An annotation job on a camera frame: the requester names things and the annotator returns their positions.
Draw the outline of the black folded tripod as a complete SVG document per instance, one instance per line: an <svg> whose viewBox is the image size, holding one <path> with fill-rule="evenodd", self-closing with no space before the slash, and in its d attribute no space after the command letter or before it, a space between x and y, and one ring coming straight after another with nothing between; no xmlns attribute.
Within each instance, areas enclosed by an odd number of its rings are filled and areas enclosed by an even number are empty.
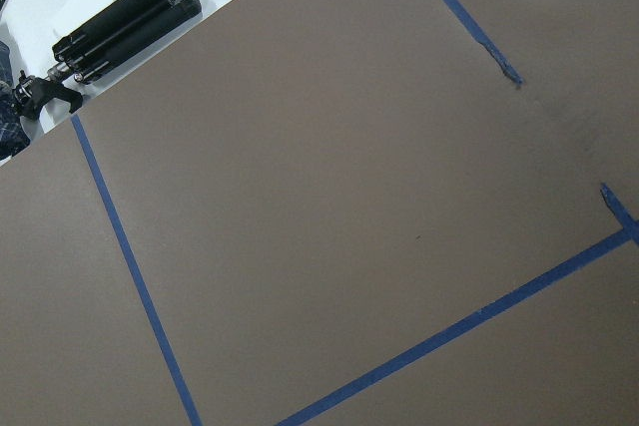
<svg viewBox="0 0 639 426"><path fill-rule="evenodd" d="M56 64L46 77L20 74L11 94L13 110L36 121L43 107L58 99L75 113L83 96L65 80L90 85L201 12L200 0L114 1L52 47Z"/></svg>

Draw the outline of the blue folded umbrella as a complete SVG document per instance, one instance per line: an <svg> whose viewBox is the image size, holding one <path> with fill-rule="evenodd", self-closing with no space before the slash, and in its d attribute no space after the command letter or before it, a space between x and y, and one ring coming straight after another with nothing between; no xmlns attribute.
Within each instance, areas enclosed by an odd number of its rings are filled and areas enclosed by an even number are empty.
<svg viewBox="0 0 639 426"><path fill-rule="evenodd" d="M14 107L10 50L1 43L1 159L14 157L30 145Z"/></svg>

